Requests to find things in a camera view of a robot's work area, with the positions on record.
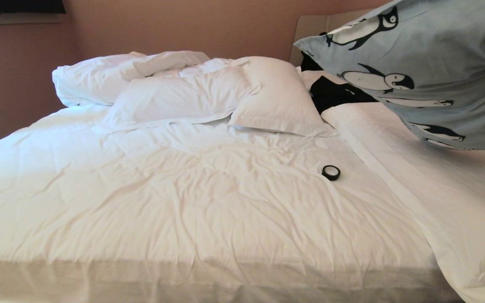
penguin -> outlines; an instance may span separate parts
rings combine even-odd
[[[430,144],[437,145],[437,146],[441,146],[441,147],[445,147],[445,148],[458,149],[458,150],[469,150],[469,149],[465,149],[465,148],[454,147],[452,145],[448,145],[448,144],[445,144],[443,142],[439,142],[439,141],[432,140],[432,139],[428,139],[428,138],[423,138],[423,140],[425,142],[430,143]]]
[[[404,74],[389,74],[385,75],[380,71],[369,67],[368,65],[358,64],[369,71],[356,72],[347,71],[338,74],[349,84],[357,86],[358,88],[366,88],[367,90],[384,90],[384,93],[390,93],[394,90],[412,90],[414,89],[414,82],[408,75]]]
[[[380,98],[385,103],[392,103],[396,105],[403,105],[409,107],[416,107],[423,109],[424,107],[450,107],[454,105],[452,100],[411,100],[408,98]]]
[[[442,126],[435,126],[435,125],[423,125],[423,124],[416,124],[409,122],[411,126],[414,126],[426,134],[430,134],[445,140],[455,140],[462,142],[465,139],[465,136],[456,134],[452,129],[448,129]]]
[[[360,48],[373,35],[379,32],[389,31],[398,26],[398,8],[394,8],[386,14],[379,14],[370,19],[362,19],[351,25],[340,27],[331,31],[326,36],[329,47],[334,44],[347,45],[355,42],[350,51]]]

black fabric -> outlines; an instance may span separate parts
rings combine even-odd
[[[326,32],[322,32],[319,36],[326,35]],[[301,52],[302,54],[302,63],[301,63],[301,71],[322,71],[323,68],[319,66],[319,64],[314,61],[308,54],[305,52]]]
[[[310,88],[312,101],[321,115],[325,110],[346,103],[378,102],[351,84],[336,84],[321,76]]]

wall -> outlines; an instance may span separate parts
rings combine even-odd
[[[85,58],[139,51],[289,59],[300,15],[374,8],[387,0],[68,0]]]
[[[0,25],[0,138],[62,107],[51,72],[79,60],[64,23]]]

roll of tape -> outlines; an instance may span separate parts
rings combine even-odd
[[[340,169],[334,165],[327,165],[323,167],[321,174],[330,181],[336,181],[340,177]]]

light blue pillow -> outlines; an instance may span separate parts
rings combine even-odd
[[[422,140],[485,149],[485,0],[395,0],[295,46]]]

